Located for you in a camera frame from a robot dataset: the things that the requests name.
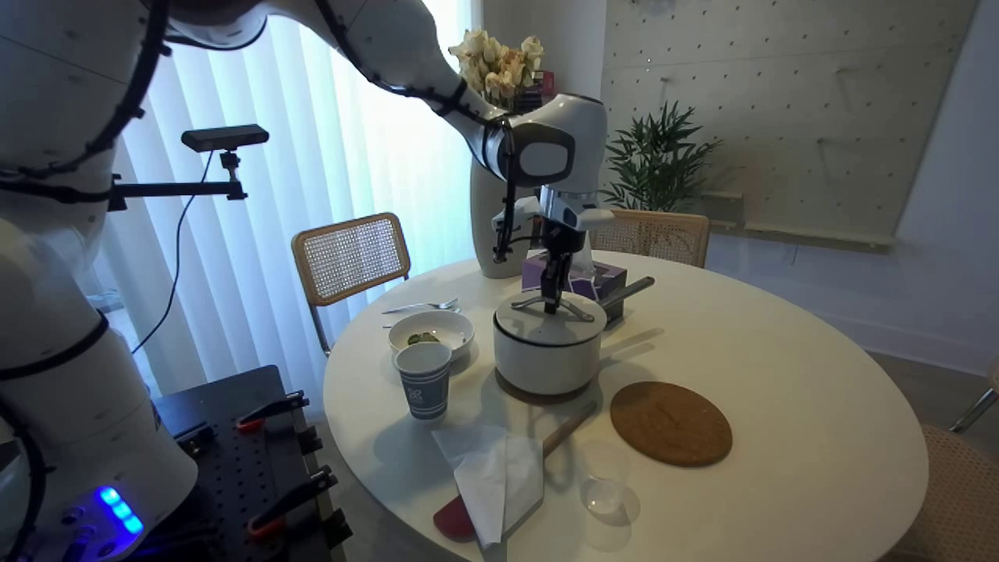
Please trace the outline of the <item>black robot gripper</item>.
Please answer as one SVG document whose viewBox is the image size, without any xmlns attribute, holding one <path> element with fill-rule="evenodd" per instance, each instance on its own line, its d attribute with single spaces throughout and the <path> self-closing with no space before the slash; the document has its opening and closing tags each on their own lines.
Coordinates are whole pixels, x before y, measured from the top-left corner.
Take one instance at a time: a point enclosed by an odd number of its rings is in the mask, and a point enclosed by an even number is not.
<svg viewBox="0 0 999 562">
<path fill-rule="evenodd" d="M 588 235 L 576 232 L 563 222 L 541 218 L 535 228 L 535 243 L 542 249 L 542 274 L 541 274 L 541 295 L 542 313 L 557 316 L 563 305 L 566 291 L 566 270 L 573 265 L 573 255 L 583 249 Z"/>
</svg>

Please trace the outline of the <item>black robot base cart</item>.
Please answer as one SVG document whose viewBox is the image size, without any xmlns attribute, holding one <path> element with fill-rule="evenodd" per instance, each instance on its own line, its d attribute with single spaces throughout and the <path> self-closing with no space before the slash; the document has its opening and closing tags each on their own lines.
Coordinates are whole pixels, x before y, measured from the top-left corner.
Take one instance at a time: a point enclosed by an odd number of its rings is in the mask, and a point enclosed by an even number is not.
<svg viewBox="0 0 999 562">
<path fill-rule="evenodd" d="M 353 526 L 328 498 L 337 476 L 320 462 L 306 406 L 275 365 L 164 396 L 201 476 L 129 562 L 344 562 Z"/>
</svg>

